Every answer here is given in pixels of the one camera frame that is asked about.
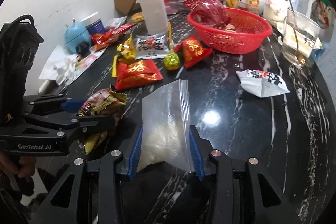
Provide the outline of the person left hand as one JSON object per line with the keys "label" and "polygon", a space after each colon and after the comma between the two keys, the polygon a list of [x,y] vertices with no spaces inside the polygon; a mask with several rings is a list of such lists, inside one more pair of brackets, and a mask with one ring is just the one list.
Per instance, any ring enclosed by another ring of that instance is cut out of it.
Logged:
{"label": "person left hand", "polygon": [[17,174],[19,178],[31,177],[35,174],[36,157],[21,156],[19,159],[12,159],[1,152],[0,161],[1,171],[5,174]]}

